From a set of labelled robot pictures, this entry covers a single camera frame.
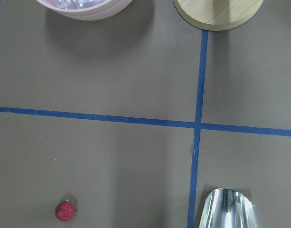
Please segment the shiny metal scoop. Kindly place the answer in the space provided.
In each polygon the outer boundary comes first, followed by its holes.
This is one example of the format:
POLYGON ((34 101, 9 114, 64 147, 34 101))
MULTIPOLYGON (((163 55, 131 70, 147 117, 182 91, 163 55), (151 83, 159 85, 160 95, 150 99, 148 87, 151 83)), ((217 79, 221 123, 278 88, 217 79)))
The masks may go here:
POLYGON ((258 228, 255 205, 242 193, 218 188, 205 199, 200 228, 258 228))

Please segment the wooden round stand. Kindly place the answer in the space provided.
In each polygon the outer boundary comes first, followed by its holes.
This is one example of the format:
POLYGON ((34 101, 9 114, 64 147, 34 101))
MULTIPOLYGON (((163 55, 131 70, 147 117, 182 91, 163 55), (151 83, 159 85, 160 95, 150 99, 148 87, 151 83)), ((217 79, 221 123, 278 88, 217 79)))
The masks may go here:
POLYGON ((225 31, 250 20, 263 0, 175 0, 173 3, 179 15, 192 26, 225 31))

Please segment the red strawberry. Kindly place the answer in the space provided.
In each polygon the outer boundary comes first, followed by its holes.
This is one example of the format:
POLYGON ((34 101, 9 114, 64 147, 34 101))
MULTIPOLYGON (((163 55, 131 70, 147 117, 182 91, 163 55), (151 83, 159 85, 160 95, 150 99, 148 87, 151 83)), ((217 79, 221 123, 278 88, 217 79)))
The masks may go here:
POLYGON ((76 206, 73 202, 65 200, 55 208, 55 217, 62 222, 68 222, 76 215, 76 206))

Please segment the pink bowl with ice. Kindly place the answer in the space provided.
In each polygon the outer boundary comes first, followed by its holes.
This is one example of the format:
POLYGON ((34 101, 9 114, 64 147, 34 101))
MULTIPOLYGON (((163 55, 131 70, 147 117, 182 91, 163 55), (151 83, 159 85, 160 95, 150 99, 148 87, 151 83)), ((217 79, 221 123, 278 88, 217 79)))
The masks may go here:
POLYGON ((38 0, 38 3, 63 16, 83 20, 95 21, 110 18, 125 9, 132 0, 104 0, 90 7, 80 9, 64 9, 57 6, 55 0, 38 0))

